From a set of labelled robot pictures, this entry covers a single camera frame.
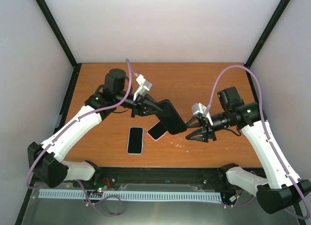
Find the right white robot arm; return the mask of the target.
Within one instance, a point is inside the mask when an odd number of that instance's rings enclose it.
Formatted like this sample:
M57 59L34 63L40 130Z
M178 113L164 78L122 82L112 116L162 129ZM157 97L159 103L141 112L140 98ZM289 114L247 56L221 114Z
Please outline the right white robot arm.
M222 188L237 186L255 196L261 208L273 214L301 201L298 189L304 196L311 191L309 180L303 180L293 170L276 143L270 124L262 121L259 103L245 104L235 87L217 93L222 113L210 115L207 107L195 103L193 117L188 128L196 128L186 136L187 140L208 142L216 140L216 132L236 127L244 135L258 156L266 177L254 175L237 164L231 163L219 169L219 184Z

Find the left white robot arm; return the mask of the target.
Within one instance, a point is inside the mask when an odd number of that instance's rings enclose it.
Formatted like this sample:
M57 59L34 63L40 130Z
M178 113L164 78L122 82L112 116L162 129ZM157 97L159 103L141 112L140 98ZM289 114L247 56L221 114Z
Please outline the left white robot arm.
M132 110L131 116L149 116L162 112L148 94L152 83L139 74L138 88L131 93L132 75L121 69L112 69L105 76L79 112L59 131L45 141L32 142L28 148L30 172L49 188L64 181L83 180L90 187L101 182L100 168L89 160L66 161L70 149L93 127L104 121L118 106Z

